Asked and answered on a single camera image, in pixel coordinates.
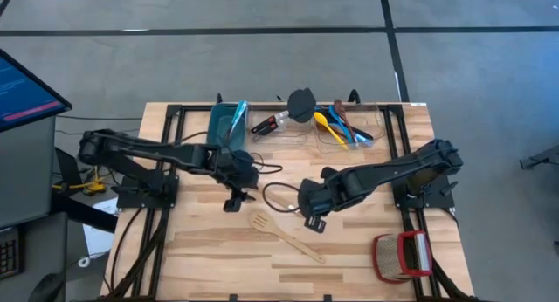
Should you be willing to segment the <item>clear plastic bin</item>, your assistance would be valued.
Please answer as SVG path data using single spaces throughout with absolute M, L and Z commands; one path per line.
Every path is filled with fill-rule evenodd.
M 326 128 L 319 125 L 313 118 L 314 131 L 317 140 L 318 149 L 322 153 L 344 152 L 354 150 L 369 150 L 375 146 L 375 143 L 385 136 L 384 124 L 379 105 L 372 104 L 355 104 L 348 102 L 348 99 L 342 100 L 346 111 L 346 117 L 349 125 L 357 127 L 362 131 L 372 135 L 373 141 L 346 143 L 348 150 L 343 149 L 328 132 Z M 317 106 L 334 106 L 334 102 L 324 103 Z
M 256 135 L 251 132 L 251 129 L 258 125 L 261 121 L 266 118 L 285 111 L 286 104 L 281 107 L 271 107 L 271 106 L 250 106 L 250 119 L 248 133 L 252 137 L 252 141 L 255 143 L 300 143 L 302 138 L 311 133 L 311 119 L 306 123 L 297 123 L 294 120 L 288 120 L 287 123 L 281 125 L 278 129 L 272 131 L 268 135 Z

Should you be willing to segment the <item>black cart leg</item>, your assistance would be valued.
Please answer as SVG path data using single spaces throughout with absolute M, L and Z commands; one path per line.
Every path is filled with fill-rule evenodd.
M 52 193 L 51 213 L 66 213 L 70 220 L 86 224 L 98 230 L 114 233 L 118 217 L 70 197 Z

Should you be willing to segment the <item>teal plastic bin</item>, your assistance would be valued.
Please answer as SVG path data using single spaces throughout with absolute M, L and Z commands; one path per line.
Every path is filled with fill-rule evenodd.
M 206 142 L 231 150 L 244 150 L 248 110 L 246 100 L 237 104 L 216 104 L 210 112 Z

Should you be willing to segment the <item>computer monitor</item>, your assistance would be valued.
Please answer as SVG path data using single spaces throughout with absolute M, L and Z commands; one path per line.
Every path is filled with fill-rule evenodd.
M 0 133 L 70 110 L 67 99 L 0 49 Z

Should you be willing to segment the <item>yellow spoon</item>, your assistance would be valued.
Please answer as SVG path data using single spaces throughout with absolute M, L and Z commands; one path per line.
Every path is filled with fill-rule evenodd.
M 315 112 L 314 113 L 314 120 L 319 124 L 322 125 L 324 128 L 326 128 L 328 130 L 328 132 L 335 138 L 335 140 L 337 141 L 337 143 L 345 150 L 348 150 L 349 148 L 347 147 L 346 143 L 344 142 L 344 140 L 330 127 L 330 125 L 328 124 L 328 120 L 327 118 L 319 112 Z

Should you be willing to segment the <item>grey cabinet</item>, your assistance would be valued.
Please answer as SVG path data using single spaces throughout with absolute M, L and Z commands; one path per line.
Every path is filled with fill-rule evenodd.
M 0 229 L 51 211 L 55 119 L 0 133 Z

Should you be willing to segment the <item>brown wooden spoon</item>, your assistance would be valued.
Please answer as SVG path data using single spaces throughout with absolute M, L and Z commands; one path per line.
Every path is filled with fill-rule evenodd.
M 340 118 L 340 121 L 342 122 L 342 124 L 349 131 L 350 139 L 353 142 L 356 142 L 357 138 L 355 137 L 355 133 L 353 131 L 352 126 L 349 125 L 349 121 L 346 117 L 346 111 L 345 111 L 345 107 L 343 105 L 343 102 L 341 100 L 335 100 L 334 101 L 334 109 L 335 109 L 335 112 L 336 112 L 337 116 Z

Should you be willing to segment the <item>black computer mouse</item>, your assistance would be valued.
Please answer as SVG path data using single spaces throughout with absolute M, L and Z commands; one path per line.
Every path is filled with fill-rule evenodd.
M 54 302 L 64 284 L 65 276 L 62 273 L 49 273 L 37 283 L 28 302 Z

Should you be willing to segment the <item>black stand leg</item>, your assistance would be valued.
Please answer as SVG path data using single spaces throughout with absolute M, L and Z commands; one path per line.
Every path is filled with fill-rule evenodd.
M 521 158 L 519 163 L 523 170 L 531 170 L 541 165 L 548 165 L 554 177 L 559 180 L 559 145 L 542 150 L 538 154 Z

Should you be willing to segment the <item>black keyboard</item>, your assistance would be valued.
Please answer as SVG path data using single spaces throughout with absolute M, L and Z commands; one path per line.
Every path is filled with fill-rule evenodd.
M 0 280 L 23 270 L 21 231 L 17 227 L 0 230 Z

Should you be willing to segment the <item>white paper sheet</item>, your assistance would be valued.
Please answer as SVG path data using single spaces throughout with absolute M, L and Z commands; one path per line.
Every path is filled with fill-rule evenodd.
M 115 197 L 103 202 L 97 202 L 93 205 L 93 208 L 110 215 L 118 216 L 119 210 L 117 209 L 117 200 L 118 198 Z M 99 230 L 86 224 L 83 224 L 82 227 L 86 239 L 87 251 L 91 259 L 100 257 L 107 251 L 110 251 L 114 240 L 113 232 Z

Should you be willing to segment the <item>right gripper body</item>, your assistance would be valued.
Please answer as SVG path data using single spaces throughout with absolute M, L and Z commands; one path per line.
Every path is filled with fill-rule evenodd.
M 326 216 L 342 204 L 346 188 L 341 173 L 325 167 L 320 178 L 323 182 L 303 179 L 300 184 L 299 208 L 304 217 Z

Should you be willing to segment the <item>grey side desk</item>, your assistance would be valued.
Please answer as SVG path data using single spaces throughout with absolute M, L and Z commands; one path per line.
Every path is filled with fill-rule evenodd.
M 67 216 L 50 215 L 17 226 L 21 231 L 23 270 L 0 280 L 0 302 L 28 302 L 37 283 L 49 273 L 62 273 L 65 284 L 54 302 L 66 298 Z

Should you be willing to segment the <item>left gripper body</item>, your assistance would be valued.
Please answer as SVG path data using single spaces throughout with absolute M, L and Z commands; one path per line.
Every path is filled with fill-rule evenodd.
M 245 151 L 221 151 L 215 160 L 213 178 L 230 189 L 257 189 L 259 171 Z

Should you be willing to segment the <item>black wide round turner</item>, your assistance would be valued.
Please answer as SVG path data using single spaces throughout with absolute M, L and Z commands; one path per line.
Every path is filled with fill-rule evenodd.
M 297 103 L 298 112 L 291 118 L 283 119 L 280 122 L 279 127 L 287 123 L 288 120 L 294 120 L 297 123 L 306 123 L 314 115 L 314 109 L 316 107 L 316 99 L 312 91 L 309 88 L 305 88 L 301 90 L 304 91 L 304 95 L 299 99 Z

